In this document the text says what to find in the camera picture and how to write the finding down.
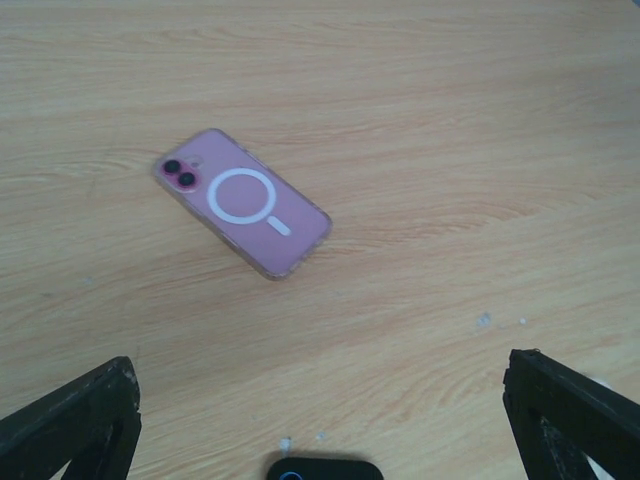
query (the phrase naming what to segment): table surface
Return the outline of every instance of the table surface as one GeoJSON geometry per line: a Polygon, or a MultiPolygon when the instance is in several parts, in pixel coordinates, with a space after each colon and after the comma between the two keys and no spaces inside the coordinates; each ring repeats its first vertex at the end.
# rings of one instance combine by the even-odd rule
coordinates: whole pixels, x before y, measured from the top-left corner
{"type": "Polygon", "coordinates": [[[131,478],[259,479],[290,437],[513,479],[512,348],[640,400],[631,0],[204,3],[0,6],[0,416],[128,355],[131,478]],[[152,179],[209,127],[333,218],[289,279],[152,179]]]}

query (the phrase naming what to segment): black device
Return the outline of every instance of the black device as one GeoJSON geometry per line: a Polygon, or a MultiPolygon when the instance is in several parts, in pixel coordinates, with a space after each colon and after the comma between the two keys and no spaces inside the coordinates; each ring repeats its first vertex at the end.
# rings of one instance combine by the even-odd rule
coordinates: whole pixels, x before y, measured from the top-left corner
{"type": "Polygon", "coordinates": [[[278,460],[267,480],[384,480],[378,468],[361,460],[289,457],[278,460]]]}

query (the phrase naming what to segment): smartphone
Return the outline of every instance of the smartphone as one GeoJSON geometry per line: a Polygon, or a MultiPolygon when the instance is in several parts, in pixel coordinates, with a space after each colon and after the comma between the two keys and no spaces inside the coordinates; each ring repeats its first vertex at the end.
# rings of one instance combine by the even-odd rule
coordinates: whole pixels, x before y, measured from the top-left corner
{"type": "Polygon", "coordinates": [[[384,480],[378,467],[362,460],[290,457],[278,460],[267,480],[384,480]]]}
{"type": "Polygon", "coordinates": [[[250,265],[288,276],[331,219],[221,130],[198,133],[154,165],[158,182],[250,265]]]}

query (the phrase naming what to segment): black object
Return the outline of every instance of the black object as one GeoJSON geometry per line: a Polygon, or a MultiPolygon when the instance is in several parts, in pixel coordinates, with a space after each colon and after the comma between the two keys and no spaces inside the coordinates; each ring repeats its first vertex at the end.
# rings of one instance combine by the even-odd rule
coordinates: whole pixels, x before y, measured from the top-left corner
{"type": "Polygon", "coordinates": [[[274,463],[267,480],[384,480],[380,470],[361,460],[283,458],[274,463]]]}
{"type": "Polygon", "coordinates": [[[196,182],[196,176],[193,173],[185,172],[178,177],[178,183],[183,187],[190,187],[196,182]]]}
{"type": "Polygon", "coordinates": [[[530,479],[640,478],[640,406],[543,355],[512,350],[504,406],[530,479]]]}
{"type": "Polygon", "coordinates": [[[117,357],[0,420],[0,479],[127,478],[140,435],[140,390],[117,357]]]}
{"type": "Polygon", "coordinates": [[[166,162],[164,162],[162,168],[166,173],[173,175],[174,173],[178,173],[180,171],[180,162],[177,160],[167,160],[166,162]]]}

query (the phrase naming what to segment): camera module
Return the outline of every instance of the camera module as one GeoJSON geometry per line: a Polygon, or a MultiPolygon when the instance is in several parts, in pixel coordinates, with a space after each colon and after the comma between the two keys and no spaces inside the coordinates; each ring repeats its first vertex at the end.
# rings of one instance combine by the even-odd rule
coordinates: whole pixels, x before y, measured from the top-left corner
{"type": "Polygon", "coordinates": [[[178,177],[178,183],[181,187],[190,187],[196,183],[196,176],[193,173],[185,172],[178,177]]]}
{"type": "Polygon", "coordinates": [[[178,173],[180,171],[180,162],[177,160],[167,160],[166,162],[164,162],[162,168],[164,169],[165,173],[173,175],[174,173],[178,173]]]}

